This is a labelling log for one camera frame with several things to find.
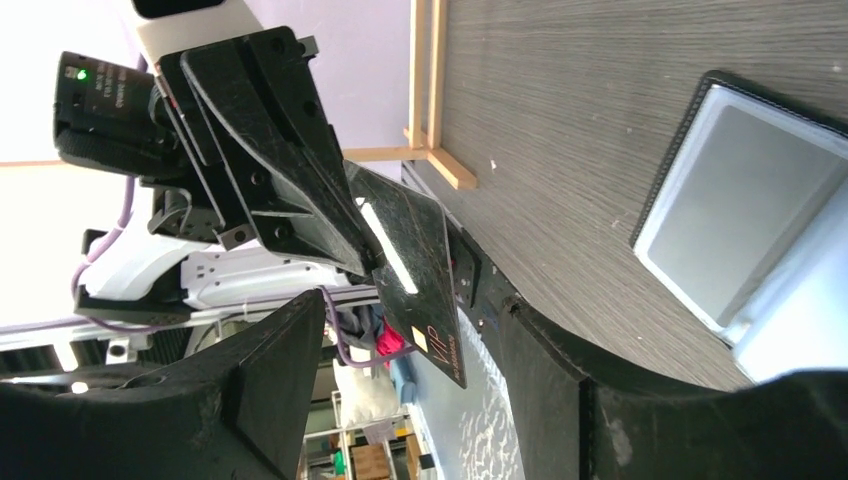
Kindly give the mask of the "black VIP credit card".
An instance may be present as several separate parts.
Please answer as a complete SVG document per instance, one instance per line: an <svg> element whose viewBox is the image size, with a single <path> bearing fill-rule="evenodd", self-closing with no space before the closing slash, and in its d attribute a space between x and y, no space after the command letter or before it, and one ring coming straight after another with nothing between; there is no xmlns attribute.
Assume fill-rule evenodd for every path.
<svg viewBox="0 0 848 480"><path fill-rule="evenodd" d="M354 205L377 241L372 278L385 319L407 344L467 387L447 218L433 197L347 162Z"/></svg>

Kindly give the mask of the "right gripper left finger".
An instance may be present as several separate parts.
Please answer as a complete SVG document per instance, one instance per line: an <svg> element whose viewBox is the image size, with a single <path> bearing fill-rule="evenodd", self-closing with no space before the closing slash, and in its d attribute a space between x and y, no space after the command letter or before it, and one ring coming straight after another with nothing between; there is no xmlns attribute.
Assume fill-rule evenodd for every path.
<svg viewBox="0 0 848 480"><path fill-rule="evenodd" d="M319 290L115 389L1 389L5 479L292 479L325 324Z"/></svg>

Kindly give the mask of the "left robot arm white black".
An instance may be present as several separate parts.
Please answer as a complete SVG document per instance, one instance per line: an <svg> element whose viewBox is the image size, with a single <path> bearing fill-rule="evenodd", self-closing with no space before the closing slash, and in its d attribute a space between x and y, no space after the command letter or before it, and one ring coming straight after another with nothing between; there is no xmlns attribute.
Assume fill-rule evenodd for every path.
<svg viewBox="0 0 848 480"><path fill-rule="evenodd" d="M78 314L167 326L370 281L379 247L313 81L316 53L281 26L167 54L154 73L60 56L60 158L153 191L150 217L73 277Z"/></svg>

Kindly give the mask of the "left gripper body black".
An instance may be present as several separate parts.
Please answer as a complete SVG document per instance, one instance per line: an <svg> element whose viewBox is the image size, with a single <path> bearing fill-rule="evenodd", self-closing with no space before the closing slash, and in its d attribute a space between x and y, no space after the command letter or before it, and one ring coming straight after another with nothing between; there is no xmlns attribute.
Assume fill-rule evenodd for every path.
<svg viewBox="0 0 848 480"><path fill-rule="evenodd" d="M75 166L133 177L155 190L148 230L233 250L259 240L181 66L148 73L65 51L58 61L53 140Z"/></svg>

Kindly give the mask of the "black leather card holder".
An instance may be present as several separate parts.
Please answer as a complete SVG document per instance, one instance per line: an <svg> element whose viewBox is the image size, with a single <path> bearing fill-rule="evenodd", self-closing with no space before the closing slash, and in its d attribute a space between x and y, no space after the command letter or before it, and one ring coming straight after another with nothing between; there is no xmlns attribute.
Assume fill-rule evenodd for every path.
<svg viewBox="0 0 848 480"><path fill-rule="evenodd" d="M847 369L847 121L700 79L630 239L751 381Z"/></svg>

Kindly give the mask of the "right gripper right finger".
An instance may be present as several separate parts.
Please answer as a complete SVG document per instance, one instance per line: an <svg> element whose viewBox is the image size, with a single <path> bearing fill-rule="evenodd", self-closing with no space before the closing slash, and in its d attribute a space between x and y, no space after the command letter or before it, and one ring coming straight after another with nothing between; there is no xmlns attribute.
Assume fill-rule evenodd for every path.
<svg viewBox="0 0 848 480"><path fill-rule="evenodd" d="M843 479L847 376L719 391L648 370L522 300L498 318L530 479Z"/></svg>

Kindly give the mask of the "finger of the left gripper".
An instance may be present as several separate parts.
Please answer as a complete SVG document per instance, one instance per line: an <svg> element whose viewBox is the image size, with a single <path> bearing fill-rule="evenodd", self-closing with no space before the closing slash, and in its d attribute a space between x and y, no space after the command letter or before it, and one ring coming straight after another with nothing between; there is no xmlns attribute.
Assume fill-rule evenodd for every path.
<svg viewBox="0 0 848 480"><path fill-rule="evenodd" d="M180 67L259 243L367 277L373 242L309 68L316 52L283 26L186 50Z"/></svg>

